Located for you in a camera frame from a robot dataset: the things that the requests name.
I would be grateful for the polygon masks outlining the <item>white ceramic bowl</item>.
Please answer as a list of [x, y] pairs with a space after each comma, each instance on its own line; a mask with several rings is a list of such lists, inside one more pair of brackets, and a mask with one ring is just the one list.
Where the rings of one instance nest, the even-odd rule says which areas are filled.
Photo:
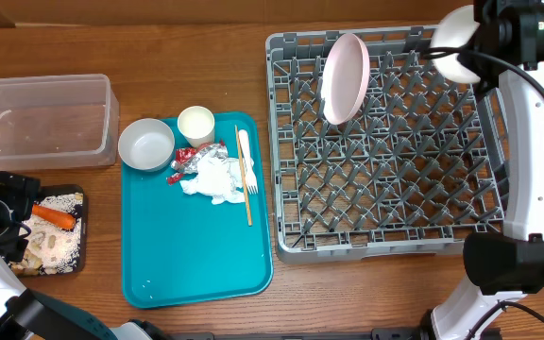
[[[450, 12], [438, 25], [432, 36], [431, 48], [460, 48], [473, 36], [479, 23], [474, 20], [474, 6], [467, 5]], [[471, 84], [481, 79], [457, 60], [457, 54], [433, 60], [435, 69], [456, 83]]]

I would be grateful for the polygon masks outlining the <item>orange carrot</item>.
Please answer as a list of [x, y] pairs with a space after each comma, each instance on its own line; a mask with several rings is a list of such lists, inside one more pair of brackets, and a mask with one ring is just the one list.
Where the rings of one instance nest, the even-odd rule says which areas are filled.
[[31, 212], [62, 230], [72, 230], [77, 222], [68, 212], [52, 210], [40, 205], [34, 205]]

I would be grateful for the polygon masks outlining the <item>white round plate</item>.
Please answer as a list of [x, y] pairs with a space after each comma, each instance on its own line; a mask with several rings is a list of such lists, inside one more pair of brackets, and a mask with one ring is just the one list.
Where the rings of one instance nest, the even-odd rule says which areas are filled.
[[355, 34], [338, 38], [326, 58], [322, 76], [323, 114], [333, 125], [350, 120], [364, 102], [370, 78], [369, 54]]

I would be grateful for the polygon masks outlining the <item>grey bowl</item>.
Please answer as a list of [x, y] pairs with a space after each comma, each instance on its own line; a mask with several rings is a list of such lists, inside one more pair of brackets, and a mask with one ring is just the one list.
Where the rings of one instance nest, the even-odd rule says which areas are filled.
[[128, 125], [118, 140], [123, 163], [139, 171], [158, 171], [174, 156], [175, 136], [162, 120], [145, 118]]

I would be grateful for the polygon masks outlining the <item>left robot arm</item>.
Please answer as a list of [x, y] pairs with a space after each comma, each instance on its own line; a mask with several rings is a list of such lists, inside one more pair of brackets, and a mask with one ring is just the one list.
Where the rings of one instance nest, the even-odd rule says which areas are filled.
[[8, 263], [25, 254], [31, 232], [25, 221], [40, 188], [36, 178], [0, 172], [0, 339], [167, 339], [147, 321], [109, 328], [96, 316], [20, 282]]

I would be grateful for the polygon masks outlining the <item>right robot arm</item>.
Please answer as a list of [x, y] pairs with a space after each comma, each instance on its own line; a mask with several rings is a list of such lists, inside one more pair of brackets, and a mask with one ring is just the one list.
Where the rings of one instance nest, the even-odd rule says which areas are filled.
[[544, 2], [476, 1], [448, 14], [423, 54], [446, 79], [498, 90], [509, 144], [499, 234], [470, 234], [465, 277], [428, 315], [429, 339], [492, 339], [490, 323], [544, 288]]

